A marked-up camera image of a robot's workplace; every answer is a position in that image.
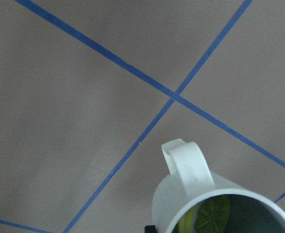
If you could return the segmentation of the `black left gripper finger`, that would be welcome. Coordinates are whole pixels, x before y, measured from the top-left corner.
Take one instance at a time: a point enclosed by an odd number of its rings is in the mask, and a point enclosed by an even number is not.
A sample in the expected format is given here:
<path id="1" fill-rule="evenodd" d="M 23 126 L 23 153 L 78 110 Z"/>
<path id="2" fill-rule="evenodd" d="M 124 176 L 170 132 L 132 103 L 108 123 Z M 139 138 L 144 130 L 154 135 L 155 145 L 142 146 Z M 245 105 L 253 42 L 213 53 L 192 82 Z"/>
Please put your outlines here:
<path id="1" fill-rule="evenodd" d="M 144 233 L 156 233 L 155 225 L 147 225 L 144 227 Z"/>

